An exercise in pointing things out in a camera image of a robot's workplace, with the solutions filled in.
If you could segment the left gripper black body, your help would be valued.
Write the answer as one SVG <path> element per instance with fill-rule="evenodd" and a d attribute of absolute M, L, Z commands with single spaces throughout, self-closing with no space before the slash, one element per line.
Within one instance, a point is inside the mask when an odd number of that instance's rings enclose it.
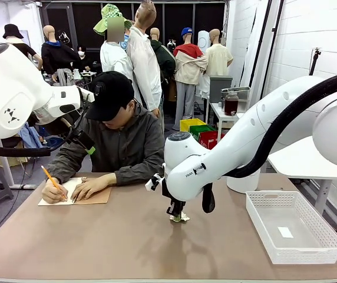
<path fill-rule="evenodd" d="M 68 139 L 68 141 L 77 141 L 80 136 L 77 129 L 80 117 L 78 111 L 67 113 L 48 124 L 48 133 Z"/>

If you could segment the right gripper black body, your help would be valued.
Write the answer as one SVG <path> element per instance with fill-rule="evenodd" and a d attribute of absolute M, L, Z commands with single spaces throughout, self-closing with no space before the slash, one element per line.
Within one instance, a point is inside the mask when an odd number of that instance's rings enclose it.
<path fill-rule="evenodd" d="M 171 200 L 171 204 L 174 204 L 177 207 L 184 208 L 186 204 L 185 202 L 179 201 L 171 195 L 171 193 L 168 190 L 165 177 L 163 178 L 163 181 L 162 181 L 162 195 L 169 198 Z"/>

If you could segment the person's left hand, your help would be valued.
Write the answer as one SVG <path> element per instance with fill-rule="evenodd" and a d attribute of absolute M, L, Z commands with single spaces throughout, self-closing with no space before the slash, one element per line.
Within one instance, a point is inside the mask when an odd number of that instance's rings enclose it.
<path fill-rule="evenodd" d="M 89 199 L 93 194 L 104 190 L 108 186 L 115 185 L 116 183 L 117 178 L 115 173 L 107 173 L 95 178 L 83 177 L 81 183 L 75 187 L 71 199 Z"/>

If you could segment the person's right hand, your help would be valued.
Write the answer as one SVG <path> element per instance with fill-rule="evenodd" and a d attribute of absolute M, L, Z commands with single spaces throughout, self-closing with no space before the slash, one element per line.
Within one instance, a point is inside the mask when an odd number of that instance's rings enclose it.
<path fill-rule="evenodd" d="M 42 189 L 42 199 L 49 204 L 67 201 L 68 191 L 63 187 L 55 177 L 48 179 Z"/>

